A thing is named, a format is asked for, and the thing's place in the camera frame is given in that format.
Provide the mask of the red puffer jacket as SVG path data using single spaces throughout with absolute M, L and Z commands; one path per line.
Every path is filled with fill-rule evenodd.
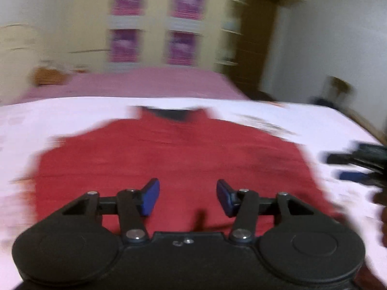
M 116 195 L 160 182 L 124 244 Z M 212 119 L 142 108 L 64 138 L 33 173 L 38 222 L 13 245 L 28 289 L 382 289 L 365 245 L 312 178 L 294 143 Z M 260 197 L 255 239 L 228 236 L 216 183 Z

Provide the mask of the brown wooden chair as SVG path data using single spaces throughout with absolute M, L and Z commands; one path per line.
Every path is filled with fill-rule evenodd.
M 338 77 L 328 76 L 321 95 L 310 98 L 310 103 L 339 110 L 354 93 L 354 87 L 350 83 Z

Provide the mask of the pink checked bed sheet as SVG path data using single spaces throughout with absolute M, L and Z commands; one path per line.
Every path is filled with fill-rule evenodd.
M 213 71 L 137 67 L 126 73 L 73 74 L 63 85 L 33 87 L 13 103 L 71 97 L 248 99 L 227 77 Z

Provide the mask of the white floral bed sheet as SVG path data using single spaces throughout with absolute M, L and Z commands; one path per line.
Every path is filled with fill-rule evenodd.
M 381 207 L 371 202 L 375 187 L 335 179 L 335 168 L 320 163 L 326 151 L 347 151 L 356 142 L 375 138 L 342 113 L 327 107 L 197 98 L 56 98 L 1 107 L 1 288 L 14 289 L 21 277 L 10 245 L 33 221 L 22 177 L 35 157 L 58 138 L 79 134 L 109 120 L 136 118 L 139 107 L 207 108 L 210 116 L 263 130 L 296 143 L 327 198 L 342 211 L 364 239 L 367 266 L 386 281 L 386 249 L 380 244 Z

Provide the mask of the orange folded cloth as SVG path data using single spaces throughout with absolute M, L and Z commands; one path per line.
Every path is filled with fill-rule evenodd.
M 71 75 L 72 74 L 65 73 L 58 69 L 38 67 L 34 70 L 31 76 L 31 82 L 37 87 L 47 85 L 63 85 L 69 80 Z

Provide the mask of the lower left purple poster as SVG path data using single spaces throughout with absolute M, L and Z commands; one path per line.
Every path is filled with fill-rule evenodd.
M 140 30 L 112 29 L 110 31 L 110 61 L 114 63 L 138 62 Z

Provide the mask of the lower right purple poster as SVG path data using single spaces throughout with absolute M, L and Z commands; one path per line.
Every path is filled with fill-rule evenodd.
M 194 66 L 197 57 L 198 35 L 183 31 L 170 31 L 166 62 L 169 65 Z

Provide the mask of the cream corner shelf unit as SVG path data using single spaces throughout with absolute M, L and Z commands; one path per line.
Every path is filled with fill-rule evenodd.
M 226 0 L 225 18 L 222 20 L 215 62 L 218 69 L 237 65 L 236 48 L 242 36 L 242 13 L 246 5 L 245 0 Z

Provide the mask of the brown wooden door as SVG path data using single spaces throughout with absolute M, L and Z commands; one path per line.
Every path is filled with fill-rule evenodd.
M 262 98 L 261 78 L 270 50 L 279 0 L 245 0 L 241 12 L 241 36 L 236 44 L 236 64 L 229 78 L 252 100 Z

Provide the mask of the cream yellow wardrobe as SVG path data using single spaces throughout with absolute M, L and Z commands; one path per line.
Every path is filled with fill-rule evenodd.
M 172 66 L 166 62 L 170 31 L 198 35 L 196 64 L 204 70 L 217 70 L 216 54 L 220 43 L 226 0 L 205 0 L 202 20 L 172 17 L 172 0 L 144 0 L 140 16 L 112 15 L 113 0 L 72 0 L 69 10 L 67 57 L 76 67 L 96 72 L 124 72 L 134 67 Z M 110 31 L 140 30 L 138 62 L 110 61 Z

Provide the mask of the cream wooden headboard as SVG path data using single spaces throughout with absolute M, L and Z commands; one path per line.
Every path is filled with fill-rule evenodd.
M 45 56 L 40 31 L 28 24 L 1 26 L 1 104 L 16 101 L 33 86 L 35 68 Z

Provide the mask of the upper left purple poster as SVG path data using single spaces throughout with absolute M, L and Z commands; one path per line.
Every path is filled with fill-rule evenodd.
M 144 0 L 113 0 L 112 15 L 140 16 L 143 13 Z

